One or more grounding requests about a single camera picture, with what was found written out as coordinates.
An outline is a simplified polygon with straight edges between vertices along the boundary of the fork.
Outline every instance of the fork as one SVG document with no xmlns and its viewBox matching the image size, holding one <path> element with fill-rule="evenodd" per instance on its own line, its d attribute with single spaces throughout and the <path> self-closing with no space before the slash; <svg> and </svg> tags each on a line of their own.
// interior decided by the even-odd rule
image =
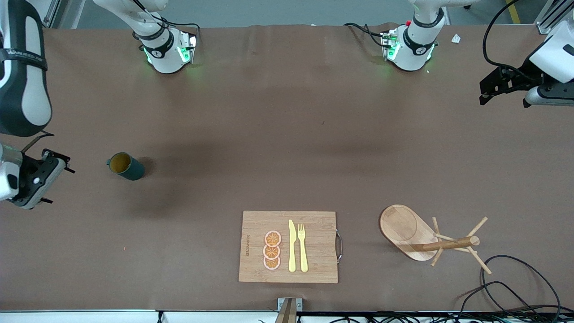
<svg viewBox="0 0 574 323">
<path fill-rule="evenodd" d="M 305 225 L 302 223 L 297 224 L 297 238 L 301 243 L 301 271 L 307 272 L 309 265 L 307 264 L 307 252 L 305 251 Z"/>
</svg>

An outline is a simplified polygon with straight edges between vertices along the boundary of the yellow knife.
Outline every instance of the yellow knife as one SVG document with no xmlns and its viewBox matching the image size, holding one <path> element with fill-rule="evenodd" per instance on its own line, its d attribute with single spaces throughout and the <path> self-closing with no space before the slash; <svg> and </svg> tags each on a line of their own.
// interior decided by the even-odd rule
<svg viewBox="0 0 574 323">
<path fill-rule="evenodd" d="M 295 224 L 293 220 L 289 220 L 289 271 L 295 272 L 297 266 L 295 265 L 295 241 L 297 241 L 297 231 L 295 231 Z"/>
</svg>

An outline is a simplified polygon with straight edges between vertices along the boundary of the metal handle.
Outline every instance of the metal handle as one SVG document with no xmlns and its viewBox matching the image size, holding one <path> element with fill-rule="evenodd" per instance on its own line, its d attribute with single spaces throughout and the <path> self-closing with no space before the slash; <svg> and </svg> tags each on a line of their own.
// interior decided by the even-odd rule
<svg viewBox="0 0 574 323">
<path fill-rule="evenodd" d="M 340 246 L 340 251 L 341 253 L 339 254 L 339 257 L 337 257 L 337 264 L 341 261 L 341 257 L 343 257 L 343 238 L 341 238 L 341 234 L 339 233 L 339 230 L 336 229 L 335 232 L 337 233 L 337 237 L 339 238 L 339 246 Z"/>
</svg>

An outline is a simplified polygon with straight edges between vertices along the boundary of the wooden mug tree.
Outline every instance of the wooden mug tree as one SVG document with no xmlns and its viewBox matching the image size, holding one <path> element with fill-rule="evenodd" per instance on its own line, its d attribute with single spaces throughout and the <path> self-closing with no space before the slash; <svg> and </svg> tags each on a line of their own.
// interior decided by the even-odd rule
<svg viewBox="0 0 574 323">
<path fill-rule="evenodd" d="M 480 239 L 474 234 L 488 220 L 483 218 L 466 237 L 453 239 L 440 234 L 436 218 L 432 221 L 435 226 L 433 231 L 425 221 L 413 210 L 404 205 L 391 205 L 387 207 L 381 218 L 379 226 L 383 235 L 399 248 L 409 258 L 425 261 L 434 258 L 431 266 L 434 266 L 444 250 L 456 250 L 470 253 L 482 266 L 487 274 L 492 274 L 486 264 L 472 248 L 480 244 Z"/>
</svg>

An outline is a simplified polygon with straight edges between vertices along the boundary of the table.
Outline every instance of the table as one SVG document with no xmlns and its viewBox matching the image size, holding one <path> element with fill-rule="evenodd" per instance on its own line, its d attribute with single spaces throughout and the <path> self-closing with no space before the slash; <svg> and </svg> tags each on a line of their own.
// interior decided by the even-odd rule
<svg viewBox="0 0 574 323">
<path fill-rule="evenodd" d="M 0 204 L 0 309 L 262 310 L 279 297 L 305 310 L 459 309 L 478 264 L 454 251 L 435 268 L 408 259 L 378 228 L 395 203 L 455 237 L 488 216 L 482 258 L 528 261 L 573 306 L 574 111 L 524 109 L 524 93 L 479 106 L 494 68 L 484 29 L 445 27 L 417 72 L 347 27 L 206 29 L 196 65 L 173 75 L 128 30 L 46 30 L 56 137 L 29 153 L 64 153 L 77 173 L 54 184 L 52 205 Z M 542 39 L 496 26 L 488 48 L 520 65 Z M 120 151 L 147 177 L 112 174 Z M 244 210 L 336 211 L 339 283 L 239 283 Z M 553 303 L 528 270 L 490 268 L 530 303 Z M 467 309 L 496 308 L 481 295 Z"/>
</svg>

